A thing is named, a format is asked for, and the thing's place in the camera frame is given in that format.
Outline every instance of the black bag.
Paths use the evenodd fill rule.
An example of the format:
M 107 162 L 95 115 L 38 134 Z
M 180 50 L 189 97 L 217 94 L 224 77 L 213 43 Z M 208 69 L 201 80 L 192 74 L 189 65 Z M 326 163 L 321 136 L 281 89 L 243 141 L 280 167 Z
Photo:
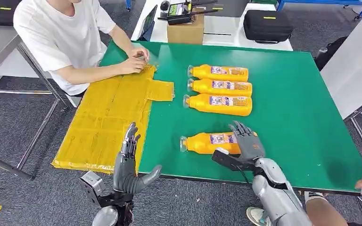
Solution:
M 346 39 L 347 39 L 347 36 L 339 38 L 335 42 L 329 43 L 327 45 L 327 52 L 319 54 L 314 59 L 314 62 L 316 63 L 319 71 L 321 71 L 324 68 L 324 66 L 328 63 L 328 61 L 331 59 L 331 57 L 334 56 L 334 54 L 337 52 L 339 47 L 341 47 L 341 45 L 344 43 L 344 41 Z
M 284 13 L 265 10 L 248 10 L 244 29 L 247 39 L 264 43 L 285 41 L 293 32 L 293 26 Z
M 0 26 L 13 26 L 13 15 L 21 0 L 0 0 Z

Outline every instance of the person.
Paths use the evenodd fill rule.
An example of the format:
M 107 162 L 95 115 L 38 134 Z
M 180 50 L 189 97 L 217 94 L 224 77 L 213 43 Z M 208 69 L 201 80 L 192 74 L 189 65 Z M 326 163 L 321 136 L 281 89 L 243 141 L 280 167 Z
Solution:
M 362 188 L 362 179 L 356 183 L 355 188 Z M 362 226 L 357 223 L 347 223 L 322 193 L 304 192 L 304 199 L 307 215 L 315 226 Z M 270 219 L 264 214 L 263 209 L 249 207 L 246 210 L 246 215 L 254 225 L 271 226 Z
M 13 24 L 42 70 L 70 96 L 82 96 L 92 82 L 138 73 L 149 60 L 149 52 L 133 46 L 98 0 L 23 0 Z M 97 67 L 107 50 L 99 31 L 109 34 L 128 59 Z

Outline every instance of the bottle cap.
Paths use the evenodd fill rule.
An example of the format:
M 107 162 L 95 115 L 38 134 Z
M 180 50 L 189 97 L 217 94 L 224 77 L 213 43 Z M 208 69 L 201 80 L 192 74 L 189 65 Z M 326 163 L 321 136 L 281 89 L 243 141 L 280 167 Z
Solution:
M 184 107 L 185 108 L 188 108 L 189 107 L 189 96 L 188 95 L 184 95 L 184 99 L 183 99 L 183 104 L 184 104 Z
M 193 79 L 188 79 L 188 84 L 187 84 L 187 90 L 188 92 L 191 92 L 193 90 Z
M 180 137 L 180 151 L 181 152 L 186 152 L 188 150 L 188 145 L 187 145 L 187 138 L 184 136 Z
M 188 66 L 187 75 L 189 78 L 193 76 L 193 66 L 192 65 Z

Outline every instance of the orange juice bottle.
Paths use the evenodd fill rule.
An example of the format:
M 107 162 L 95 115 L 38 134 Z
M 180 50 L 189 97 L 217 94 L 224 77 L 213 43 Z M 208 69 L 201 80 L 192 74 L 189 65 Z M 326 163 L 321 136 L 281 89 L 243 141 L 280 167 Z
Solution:
M 211 79 L 188 80 L 188 91 L 234 96 L 252 96 L 252 84 L 243 81 L 217 81 Z
M 247 116 L 252 111 L 252 99 L 242 96 L 219 96 L 216 94 L 184 95 L 184 107 L 201 112 Z
M 193 137 L 180 138 L 180 150 L 194 151 L 198 154 L 213 154 L 214 150 L 222 147 L 229 151 L 230 154 L 241 154 L 237 138 L 230 133 L 199 133 Z
M 188 76 L 200 79 L 213 79 L 223 81 L 247 81 L 248 70 L 243 67 L 218 67 L 202 65 L 188 67 Z

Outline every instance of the bottle label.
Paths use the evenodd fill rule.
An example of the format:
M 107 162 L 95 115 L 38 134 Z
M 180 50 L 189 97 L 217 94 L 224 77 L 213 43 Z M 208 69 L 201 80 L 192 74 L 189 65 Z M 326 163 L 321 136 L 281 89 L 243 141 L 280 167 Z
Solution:
M 247 106 L 247 97 L 210 96 L 210 105 Z
M 233 134 L 224 134 L 224 133 L 211 134 L 210 143 L 212 143 L 213 145 L 236 144 L 237 138 Z
M 233 75 L 243 75 L 244 68 L 242 67 L 210 67 L 210 72 L 212 74 L 233 74 Z
M 247 82 L 213 81 L 212 88 L 247 90 Z

